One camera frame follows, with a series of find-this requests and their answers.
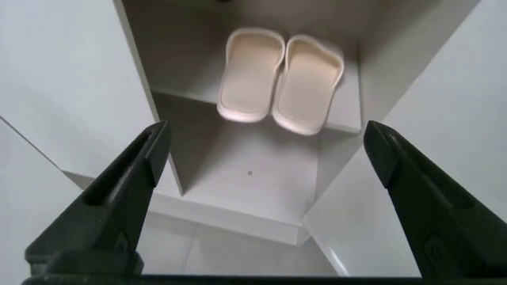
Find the open cabinet door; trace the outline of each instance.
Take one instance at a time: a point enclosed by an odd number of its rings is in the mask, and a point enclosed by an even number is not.
[[[4,283],[21,284],[30,276],[26,247],[81,192],[0,117],[0,253],[4,264],[0,275]]]
[[[158,121],[121,1],[2,2],[0,115],[92,178]]]
[[[420,276],[389,194],[363,147],[303,224],[340,276]]]
[[[505,9],[504,1],[480,2],[383,124],[507,221]],[[342,275],[420,274],[363,147],[303,223]]]

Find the shelf board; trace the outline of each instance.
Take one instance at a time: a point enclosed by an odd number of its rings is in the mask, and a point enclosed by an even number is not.
[[[318,137],[273,119],[232,123],[216,107],[154,95],[173,132],[171,154],[188,202],[301,226],[314,202]]]
[[[263,26],[165,2],[137,7],[128,16],[150,88],[212,104],[218,100],[227,37],[239,27]],[[326,127],[359,133],[356,41],[336,38],[334,42],[344,51],[345,73],[334,94]]]

